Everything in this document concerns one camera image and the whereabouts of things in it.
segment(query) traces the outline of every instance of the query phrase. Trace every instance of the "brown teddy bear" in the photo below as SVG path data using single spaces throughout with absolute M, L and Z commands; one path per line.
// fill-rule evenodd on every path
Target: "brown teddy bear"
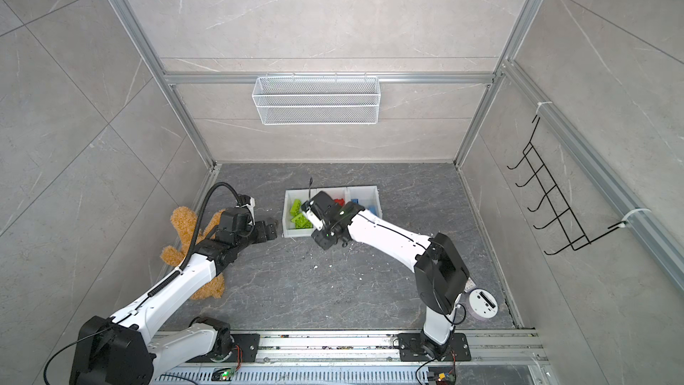
M 197 243 L 205 238 L 207 233 L 212 227 L 218 225 L 219 219 L 221 218 L 221 213 L 224 210 L 218 211 L 212 218 L 204 232 L 200 232 L 197 236 Z M 190 248 L 190 240 L 192 240 L 192 233 L 195 230 L 195 224 L 197 223 L 197 215 L 193 210 L 187 207 L 178 207 L 174 210 L 171 215 L 171 224 L 176 228 L 176 232 L 181 239 L 181 251 L 176 250 L 170 245 L 166 246 L 161 252 L 161 260 L 167 265 L 176 267 L 183 262 L 187 249 Z M 206 299 L 209 296 L 213 296 L 216 299 L 220 299 L 223 296 L 223 292 L 226 290 L 226 282 L 223 279 L 223 273 L 218 274 L 211 281 L 200 287 L 190 299 L 201 300 Z

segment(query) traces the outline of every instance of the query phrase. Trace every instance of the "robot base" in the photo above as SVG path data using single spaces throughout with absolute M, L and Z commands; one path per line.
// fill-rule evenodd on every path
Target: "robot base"
M 456 361 L 471 360 L 468 339 L 463 333 L 451 333 L 446 344 L 440 347 L 434 347 L 421 333 L 400 333 L 397 338 L 399 339 L 399 358 L 401 361 L 428 361 L 433 359 L 444 361 L 449 358 L 452 351 L 456 356 Z M 424 342 L 427 342 L 427 345 L 432 345 L 429 351 L 425 350 Z
M 243 363 L 254 363 L 257 361 L 257 352 L 259 351 L 259 333 L 250 334 L 232 334 L 233 344 L 240 346 L 242 350 L 242 362 Z M 212 360 L 209 355 L 200 355 L 191 360 L 188 363 L 216 363 Z M 234 349 L 230 351 L 230 355 L 223 360 L 223 363 L 237 363 L 237 351 Z

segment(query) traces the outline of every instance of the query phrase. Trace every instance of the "white round device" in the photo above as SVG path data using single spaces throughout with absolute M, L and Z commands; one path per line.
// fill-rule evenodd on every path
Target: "white round device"
M 470 312 L 477 319 L 492 318 L 499 312 L 497 300 L 487 290 L 475 288 L 468 297 Z

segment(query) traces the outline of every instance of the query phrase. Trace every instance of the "black wire rack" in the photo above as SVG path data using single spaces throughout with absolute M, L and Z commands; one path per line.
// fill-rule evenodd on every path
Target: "black wire rack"
M 619 221 L 618 223 L 616 223 L 616 224 L 614 224 L 614 225 L 608 226 L 608 231 L 604 232 L 602 235 L 599 235 L 599 236 L 597 236 L 597 237 L 594 238 L 594 239 L 590 239 L 590 238 L 589 238 L 589 236 L 588 236 L 587 233 L 585 232 L 584 228 L 582 227 L 582 224 L 579 223 L 579 220 L 577 219 L 577 216 L 575 215 L 575 212 L 572 211 L 572 207 L 570 207 L 570 204 L 568 203 L 568 200 L 565 198 L 565 195 L 564 195 L 563 192 L 560 190 L 560 187 L 558 186 L 558 183 L 556 183 L 555 178 L 554 178 L 553 175 L 551 174 L 551 170 L 549 169 L 549 167 L 546 166 L 546 163 L 544 162 L 544 159 L 542 159 L 542 156 L 539 155 L 539 152 L 538 152 L 537 149 L 534 147 L 534 144 L 532 144 L 532 139 L 534 138 L 534 133 L 537 131 L 537 127 L 539 126 L 539 115 L 536 115 L 536 116 L 534 117 L 534 119 L 532 120 L 532 124 L 534 124 L 534 130 L 532 130 L 532 135 L 529 136 L 529 141 L 527 142 L 527 144 L 525 145 L 525 147 L 524 147 L 524 149 L 523 149 L 523 158 L 520 159 L 520 161 L 516 164 L 515 167 L 508 167 L 508 166 L 506 166 L 506 167 L 507 167 L 508 169 L 516 169 L 516 168 L 518 168 L 518 167 L 520 166 L 520 164 L 523 163 L 523 161 L 525 161 L 525 162 L 527 162 L 527 165 L 529 165 L 529 168 L 530 168 L 532 171 L 534 171 L 534 173 L 532 174 L 532 176 L 531 176 L 529 179 L 527 179 L 527 181 L 525 182 L 525 184 L 518 184 L 518 183 L 516 183 L 516 186 L 517 186 L 517 187 L 525 187 L 525 186 L 526 186 L 527 184 L 529 184 L 533 179 L 536 178 L 537 183 L 539 183 L 539 186 L 542 188 L 542 191 L 544 192 L 541 201 L 539 201 L 539 204 L 536 206 L 535 209 L 531 209 L 531 208 L 527 207 L 527 209 L 528 209 L 530 212 L 535 212 L 535 211 L 539 210 L 539 208 L 541 208 L 542 204 L 544 203 L 544 200 L 548 200 L 548 201 L 549 201 L 549 205 L 551 206 L 551 210 L 553 211 L 553 214 L 554 214 L 555 217 L 554 217 L 549 223 L 543 225 L 542 227 L 537 227 L 536 225 L 533 225 L 533 227 L 534 227 L 535 229 L 541 230 L 541 229 L 544 229 L 545 227 L 550 226 L 553 222 L 558 221 L 558 223 L 560 224 L 560 228 L 563 230 L 563 234 L 565 235 L 565 238 L 566 238 L 566 240 L 567 240 L 568 243 L 567 243 L 566 245 L 564 245 L 563 247 L 561 247 L 559 250 L 556 250 L 556 251 L 553 252 L 553 253 L 548 253 L 546 250 L 544 250 L 544 254 L 546 254 L 546 255 L 548 255 L 548 256 L 553 256 L 554 254 L 558 254 L 558 253 L 562 252 L 563 250 L 565 250 L 565 249 L 568 248 L 568 247 L 572 248 L 574 251 L 580 250 L 581 248 L 586 247 L 587 245 L 589 245 L 589 244 L 591 244 L 591 243 L 594 243 L 594 242 L 596 242 L 597 240 L 603 238 L 603 236 L 606 236 L 606 235 L 610 234 L 611 232 L 614 232 L 614 231 L 616 231 L 616 230 L 621 229 L 622 227 L 624 227 L 625 224 L 626 224 L 626 221 L 622 220 L 622 221 Z M 528 158 L 528 156 L 530 155 L 531 152 L 534 152 L 534 154 L 537 156 L 537 158 L 539 158 L 539 162 L 542 164 L 542 165 L 541 165 L 540 167 L 538 167 L 537 169 L 535 169 L 535 168 L 532 166 L 532 162 L 531 162 L 531 161 L 529 160 L 529 158 Z M 548 175 L 549 175 L 549 177 L 551 178 L 551 181 L 552 181 L 552 183 L 553 183 L 553 185 L 552 185 L 549 189 L 546 189 L 546 188 L 544 187 L 544 184 L 542 183 L 542 180 L 539 178 L 539 172 L 542 171 L 543 169 L 546 170 L 546 172 L 548 173 Z M 558 191 L 558 193 L 560 193 L 560 197 L 561 197 L 561 199 L 563 200 L 563 202 L 565 203 L 565 206 L 566 206 L 566 208 L 565 208 L 564 210 L 560 211 L 560 212 L 558 212 L 558 211 L 556 210 L 556 208 L 553 206 L 553 202 L 551 202 L 551 199 L 549 199 L 549 195 L 550 195 L 554 190 L 555 190 L 555 191 Z M 569 235 L 568 235 L 568 231 L 566 230 L 565 226 L 563 225 L 563 221 L 561 220 L 561 217 L 563 217 L 563 215 L 565 215 L 566 213 L 570 213 L 570 214 L 572 215 L 572 219 L 575 220 L 575 223 L 577 223 L 577 226 L 579 227 L 580 231 L 582 232 L 582 235 L 581 235 L 580 237 L 574 239 L 574 240 L 570 240 L 570 237 L 569 237 Z M 576 243 L 580 243 L 580 241 L 583 240 L 583 239 L 586 240 L 586 242 L 581 243 L 579 246 L 575 246 L 575 245 L 574 245 L 574 244 L 576 244 Z

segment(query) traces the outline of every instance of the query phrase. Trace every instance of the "white cable tie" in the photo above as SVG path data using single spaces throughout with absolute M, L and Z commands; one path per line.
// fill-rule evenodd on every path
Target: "white cable tie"
M 648 212 L 651 212 L 650 209 L 633 209 L 632 211 L 628 212 L 628 213 L 622 218 L 622 220 L 620 220 L 621 223 L 618 225 L 618 227 L 626 227 L 626 226 L 627 226 L 627 219 L 629 218 L 629 216 L 631 216 L 631 215 L 634 214 L 635 212 L 639 212 L 639 211 L 648 211 Z
M 542 104 L 551 104 L 553 102 L 539 102 L 537 103 L 537 111 L 534 113 L 535 115 L 539 115 L 539 107 L 542 107 Z

